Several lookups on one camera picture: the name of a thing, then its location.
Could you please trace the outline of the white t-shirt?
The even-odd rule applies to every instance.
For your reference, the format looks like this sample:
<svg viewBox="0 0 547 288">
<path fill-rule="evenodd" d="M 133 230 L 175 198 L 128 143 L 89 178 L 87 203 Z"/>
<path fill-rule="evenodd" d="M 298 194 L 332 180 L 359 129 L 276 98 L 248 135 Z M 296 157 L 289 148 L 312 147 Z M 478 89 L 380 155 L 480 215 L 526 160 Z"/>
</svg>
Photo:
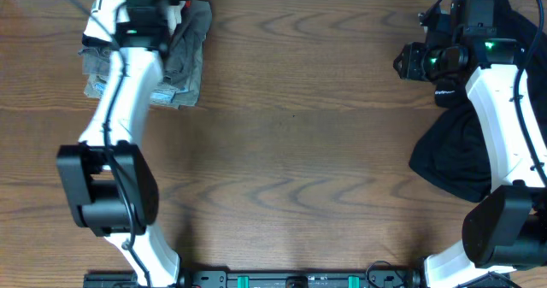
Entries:
<svg viewBox="0 0 547 288">
<path fill-rule="evenodd" d="M 82 44 L 86 47 L 105 47 L 111 43 L 115 34 L 115 11 L 126 0 L 95 0 L 91 6 L 91 18 L 82 34 Z M 122 8 L 117 22 L 127 22 L 129 16 Z"/>
</svg>

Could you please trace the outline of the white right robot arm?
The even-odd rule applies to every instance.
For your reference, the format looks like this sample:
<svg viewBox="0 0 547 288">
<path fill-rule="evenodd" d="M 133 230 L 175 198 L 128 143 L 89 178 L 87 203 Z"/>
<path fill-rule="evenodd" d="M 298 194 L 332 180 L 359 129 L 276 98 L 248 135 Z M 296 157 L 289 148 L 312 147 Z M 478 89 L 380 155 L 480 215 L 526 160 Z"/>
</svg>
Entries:
<svg viewBox="0 0 547 288">
<path fill-rule="evenodd" d="M 515 40 L 403 46 L 393 62 L 403 79 L 463 79 L 491 169 L 491 193 L 462 224 L 462 238 L 427 257 L 421 287 L 466 287 L 546 264 L 546 146 L 520 66 Z"/>
</svg>

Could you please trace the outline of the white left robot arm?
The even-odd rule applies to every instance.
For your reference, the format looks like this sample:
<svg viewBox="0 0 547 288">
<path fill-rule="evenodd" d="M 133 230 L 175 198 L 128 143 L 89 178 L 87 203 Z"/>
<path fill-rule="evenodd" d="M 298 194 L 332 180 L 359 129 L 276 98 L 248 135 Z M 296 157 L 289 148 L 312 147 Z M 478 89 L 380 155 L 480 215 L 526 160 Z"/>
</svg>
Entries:
<svg viewBox="0 0 547 288">
<path fill-rule="evenodd" d="M 137 287 L 192 284 L 156 221 L 159 191 L 140 149 L 185 2 L 96 0 L 87 10 L 82 42 L 109 49 L 108 79 L 79 141 L 63 145 L 56 157 L 74 222 L 122 253 Z"/>
</svg>

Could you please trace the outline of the folded olive grey garment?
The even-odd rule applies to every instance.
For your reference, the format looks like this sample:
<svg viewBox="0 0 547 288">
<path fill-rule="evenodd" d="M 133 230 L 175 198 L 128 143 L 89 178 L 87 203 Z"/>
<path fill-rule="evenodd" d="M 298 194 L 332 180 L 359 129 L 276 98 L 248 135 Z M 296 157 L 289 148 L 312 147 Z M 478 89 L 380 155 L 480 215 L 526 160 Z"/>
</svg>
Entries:
<svg viewBox="0 0 547 288">
<path fill-rule="evenodd" d="M 171 37 L 169 57 L 164 63 L 164 78 L 161 84 L 169 89 L 183 90 L 196 94 L 199 98 L 203 72 L 203 42 L 212 22 L 210 4 L 193 1 L 182 9 L 182 21 L 174 28 Z M 79 51 L 83 57 L 82 72 L 88 76 L 87 82 L 102 80 L 107 84 L 109 78 L 110 48 L 86 47 Z"/>
</svg>

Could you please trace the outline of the folded light blue garment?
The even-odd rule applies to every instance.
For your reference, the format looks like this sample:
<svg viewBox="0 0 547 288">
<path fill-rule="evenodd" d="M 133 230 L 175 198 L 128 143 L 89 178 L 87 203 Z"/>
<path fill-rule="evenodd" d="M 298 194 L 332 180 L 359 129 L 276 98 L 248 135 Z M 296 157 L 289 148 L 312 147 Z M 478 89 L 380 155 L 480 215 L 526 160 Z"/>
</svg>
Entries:
<svg viewBox="0 0 547 288">
<path fill-rule="evenodd" d="M 87 97 L 100 98 L 106 90 L 106 82 L 102 80 L 92 80 L 87 82 L 84 93 Z M 159 89 L 155 89 L 150 100 L 155 105 L 161 106 L 195 106 L 198 96 L 192 92 L 183 90 L 169 89 L 167 85 L 162 85 Z"/>
</svg>

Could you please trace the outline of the black garment pile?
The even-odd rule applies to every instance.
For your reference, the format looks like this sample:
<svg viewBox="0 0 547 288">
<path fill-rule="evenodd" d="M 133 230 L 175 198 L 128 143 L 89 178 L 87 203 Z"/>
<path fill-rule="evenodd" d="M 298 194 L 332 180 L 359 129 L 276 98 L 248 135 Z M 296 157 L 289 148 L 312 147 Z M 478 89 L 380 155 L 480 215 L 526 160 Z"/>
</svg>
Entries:
<svg viewBox="0 0 547 288">
<path fill-rule="evenodd" d="M 509 0 L 495 0 L 494 19 L 504 38 L 528 47 L 537 26 L 517 12 Z M 546 34 L 543 32 L 526 66 L 530 101 L 546 144 Z M 479 203 L 491 192 L 491 167 L 479 119 L 464 85 L 434 83 L 435 104 L 447 110 L 417 142 L 409 167 L 450 194 Z"/>
</svg>

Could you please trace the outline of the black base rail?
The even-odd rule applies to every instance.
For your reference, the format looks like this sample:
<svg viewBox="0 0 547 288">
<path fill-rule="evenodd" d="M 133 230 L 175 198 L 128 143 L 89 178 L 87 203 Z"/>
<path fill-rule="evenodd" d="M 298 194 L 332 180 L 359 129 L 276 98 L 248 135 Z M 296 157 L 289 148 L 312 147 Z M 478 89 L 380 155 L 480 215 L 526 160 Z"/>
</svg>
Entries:
<svg viewBox="0 0 547 288">
<path fill-rule="evenodd" d="M 457 287 L 515 287 L 506 275 L 483 275 Z M 149 287 L 138 283 L 135 273 L 88 273 L 85 288 Z M 367 273 L 233 273 L 225 271 L 183 272 L 177 282 L 150 287 L 180 288 L 366 288 L 426 287 L 417 271 L 376 268 Z"/>
</svg>

